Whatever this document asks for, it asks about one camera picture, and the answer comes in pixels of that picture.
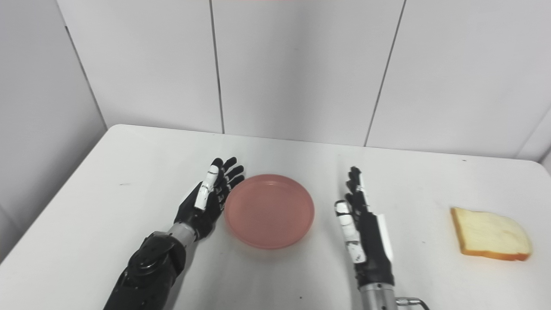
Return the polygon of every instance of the robotic hand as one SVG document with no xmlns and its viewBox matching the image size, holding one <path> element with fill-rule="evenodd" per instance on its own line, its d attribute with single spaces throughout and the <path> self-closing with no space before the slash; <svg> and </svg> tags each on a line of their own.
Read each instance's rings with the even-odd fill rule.
<svg viewBox="0 0 551 310">
<path fill-rule="evenodd" d="M 351 167 L 346 182 L 349 193 L 335 202 L 335 212 L 344 232 L 345 244 L 354 263 L 364 310 L 397 310 L 398 306 L 426 304 L 413 297 L 394 296 L 392 249 L 383 215 L 369 209 L 361 171 Z"/>
<path fill-rule="evenodd" d="M 162 310 L 186 262 L 186 248 L 207 235 L 224 210 L 231 190 L 243 181 L 243 166 L 232 157 L 215 159 L 204 181 L 182 202 L 168 232 L 154 232 L 130 257 L 104 310 Z"/>
</svg>

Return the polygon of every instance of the table surface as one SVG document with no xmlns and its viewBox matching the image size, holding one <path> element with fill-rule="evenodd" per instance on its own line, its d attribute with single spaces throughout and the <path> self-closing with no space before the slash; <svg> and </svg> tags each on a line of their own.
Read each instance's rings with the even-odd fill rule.
<svg viewBox="0 0 551 310">
<path fill-rule="evenodd" d="M 551 291 L 551 178 L 529 161 L 272 140 L 130 125 L 109 129 L 0 265 L 3 309 L 102 309 L 141 241 L 170 228 L 215 157 L 247 176 L 286 175 L 316 216 L 291 247 L 258 250 L 223 219 L 200 242 L 166 309 L 361 309 L 333 212 L 351 165 L 385 213 L 398 296 L 433 310 L 545 309 Z M 528 232 L 527 261 L 459 252 L 450 207 L 497 212 Z"/>
</svg>

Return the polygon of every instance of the white wall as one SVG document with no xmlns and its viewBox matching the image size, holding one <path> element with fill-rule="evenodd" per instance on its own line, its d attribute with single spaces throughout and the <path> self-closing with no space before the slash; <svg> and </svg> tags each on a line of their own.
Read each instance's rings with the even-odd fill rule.
<svg viewBox="0 0 551 310">
<path fill-rule="evenodd" d="M 108 125 L 347 145 L 371 126 L 367 146 L 531 160 L 551 146 L 549 1 L 410 0 L 386 75 L 403 0 L 212 0 L 213 20 L 200 0 L 58 1 Z"/>
<path fill-rule="evenodd" d="M 367 145 L 540 158 L 549 129 L 523 148 L 551 106 L 549 16 L 546 0 L 407 1 Z"/>
<path fill-rule="evenodd" d="M 55 0 L 0 1 L 0 261 L 105 132 Z"/>
<path fill-rule="evenodd" d="M 225 132 L 363 146 L 402 4 L 214 0 Z"/>
<path fill-rule="evenodd" d="M 58 0 L 108 126 L 222 132 L 208 0 Z"/>
</svg>

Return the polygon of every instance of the bread slice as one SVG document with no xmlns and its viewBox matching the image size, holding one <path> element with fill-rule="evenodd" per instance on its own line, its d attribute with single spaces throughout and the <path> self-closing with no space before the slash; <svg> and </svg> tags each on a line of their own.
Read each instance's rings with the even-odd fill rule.
<svg viewBox="0 0 551 310">
<path fill-rule="evenodd" d="M 461 253 L 502 260 L 526 260 L 532 243 L 514 220 L 490 212 L 452 208 Z"/>
</svg>

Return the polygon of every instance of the pink plate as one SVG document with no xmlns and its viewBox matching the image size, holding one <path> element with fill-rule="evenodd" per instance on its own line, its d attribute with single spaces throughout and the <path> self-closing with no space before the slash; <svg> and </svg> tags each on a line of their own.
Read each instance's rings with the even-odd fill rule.
<svg viewBox="0 0 551 310">
<path fill-rule="evenodd" d="M 314 202 L 296 181 L 261 174 L 236 186 L 224 211 L 231 232 L 248 245 L 280 249 L 299 241 L 314 220 Z"/>
</svg>

